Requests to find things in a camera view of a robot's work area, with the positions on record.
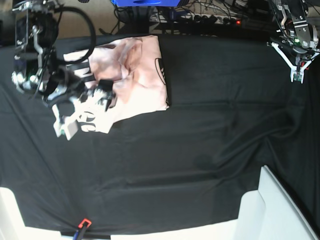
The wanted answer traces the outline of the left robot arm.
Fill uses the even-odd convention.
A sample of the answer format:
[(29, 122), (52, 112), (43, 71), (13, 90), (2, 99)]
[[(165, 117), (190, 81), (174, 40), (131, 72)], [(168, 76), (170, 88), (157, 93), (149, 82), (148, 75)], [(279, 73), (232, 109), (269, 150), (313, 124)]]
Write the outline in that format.
[(320, 52), (320, 35), (317, 27), (308, 21), (308, 4), (305, 0), (270, 0), (270, 10), (279, 27), (280, 39), (276, 42), (289, 53), (309, 61)]

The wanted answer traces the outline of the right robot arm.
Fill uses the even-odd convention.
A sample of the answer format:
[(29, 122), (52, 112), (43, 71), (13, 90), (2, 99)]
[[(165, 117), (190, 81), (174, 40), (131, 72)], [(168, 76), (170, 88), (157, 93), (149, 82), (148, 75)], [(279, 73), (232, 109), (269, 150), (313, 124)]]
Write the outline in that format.
[[(96, 82), (90, 70), (89, 56), (94, 52), (97, 38), (94, 25), (84, 11), (64, 6), (57, 0), (18, 0), (12, 10), (15, 12), (15, 56), (11, 80), (19, 92), (42, 98), (51, 109), (66, 101), (99, 104), (104, 111), (115, 106), (113, 81)], [(53, 15), (64, 12), (80, 15), (90, 31), (88, 51), (76, 60), (57, 57), (55, 42), (60, 20)]]

